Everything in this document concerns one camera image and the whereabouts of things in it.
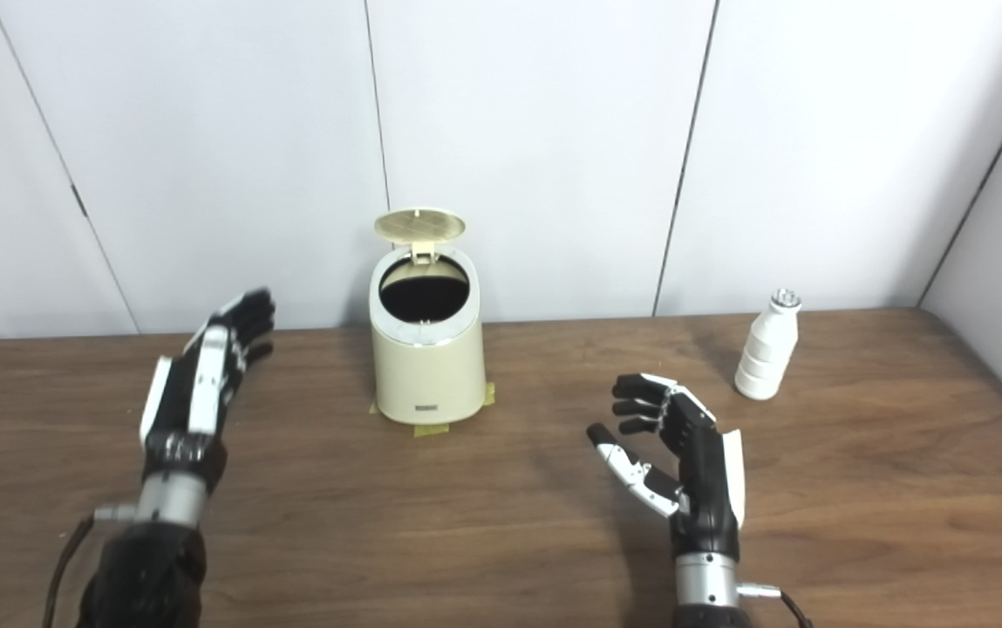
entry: trash can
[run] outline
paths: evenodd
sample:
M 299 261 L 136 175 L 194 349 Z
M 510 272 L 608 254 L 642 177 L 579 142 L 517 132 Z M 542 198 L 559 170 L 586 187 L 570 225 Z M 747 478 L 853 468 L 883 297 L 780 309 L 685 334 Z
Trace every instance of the trash can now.
M 474 416 L 485 402 L 481 290 L 474 263 L 445 245 L 465 222 L 441 209 L 409 207 L 382 215 L 374 227 L 397 245 L 369 283 L 378 409 L 413 425 Z

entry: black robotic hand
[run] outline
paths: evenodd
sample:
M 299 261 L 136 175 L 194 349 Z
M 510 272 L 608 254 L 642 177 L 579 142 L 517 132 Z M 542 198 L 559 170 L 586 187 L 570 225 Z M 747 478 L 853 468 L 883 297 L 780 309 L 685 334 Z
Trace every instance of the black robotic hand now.
M 206 320 L 178 358 L 161 357 L 140 422 L 144 477 L 189 470 L 213 491 L 225 470 L 221 430 L 245 371 L 273 353 L 258 343 L 275 327 L 273 293 L 242 293 Z
M 258 339 L 273 331 L 274 313 L 269 290 L 241 294 L 206 320 L 180 357 L 158 359 L 140 424 L 140 500 L 123 506 L 126 517 L 109 516 L 132 524 L 102 549 L 78 628 L 197 627 L 205 577 L 198 519 L 225 472 L 221 429 L 229 402 L 245 371 L 273 352 Z M 51 598 L 44 625 L 53 613 Z
M 613 414 L 632 417 L 623 434 L 655 433 L 679 460 L 679 478 L 644 464 L 601 424 L 589 441 L 629 492 L 670 522 L 678 607 L 675 628 L 748 628 L 734 569 L 743 518 L 740 435 L 716 432 L 716 419 L 690 391 L 655 375 L 621 375 Z

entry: cable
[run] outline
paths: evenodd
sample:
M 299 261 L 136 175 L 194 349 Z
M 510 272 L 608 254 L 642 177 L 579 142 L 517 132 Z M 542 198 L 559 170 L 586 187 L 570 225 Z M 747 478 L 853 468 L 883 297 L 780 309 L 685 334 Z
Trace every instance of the cable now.
M 66 564 L 70 562 L 70 557 L 74 556 L 78 546 L 85 540 L 86 533 L 93 528 L 93 515 L 83 518 L 78 522 L 77 528 L 70 534 L 70 539 L 66 540 L 63 553 L 58 554 L 58 564 L 55 565 L 55 573 L 50 577 L 50 588 L 47 590 L 47 605 L 43 610 L 43 628 L 50 628 L 55 621 L 55 599 L 58 597 L 58 584 L 63 579 L 63 572 L 66 572 Z
M 791 599 L 791 596 L 787 592 L 781 591 L 780 599 L 784 601 L 784 604 L 788 605 L 788 611 L 791 611 L 792 615 L 796 616 L 796 620 L 799 621 L 799 628 L 815 628 L 815 624 L 804 615 L 803 611 L 799 610 L 799 604 L 796 604 L 796 600 Z

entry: bottle cap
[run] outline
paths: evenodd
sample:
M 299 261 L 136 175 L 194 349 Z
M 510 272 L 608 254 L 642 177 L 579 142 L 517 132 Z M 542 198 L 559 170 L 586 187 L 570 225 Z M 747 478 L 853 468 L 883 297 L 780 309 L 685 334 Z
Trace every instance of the bottle cap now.
M 776 293 L 772 294 L 772 302 L 777 303 L 781 307 L 799 307 L 804 304 L 804 299 L 799 298 L 796 290 L 780 288 Z

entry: robotic finger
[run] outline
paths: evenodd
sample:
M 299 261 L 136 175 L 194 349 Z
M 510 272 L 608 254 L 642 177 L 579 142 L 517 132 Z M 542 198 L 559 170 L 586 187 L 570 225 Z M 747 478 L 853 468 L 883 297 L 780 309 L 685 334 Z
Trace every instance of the robotic finger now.
M 671 517 L 679 510 L 682 486 L 673 477 L 640 462 L 636 454 L 624 449 L 601 424 L 589 426 L 585 435 L 613 475 L 645 506 L 664 517 Z

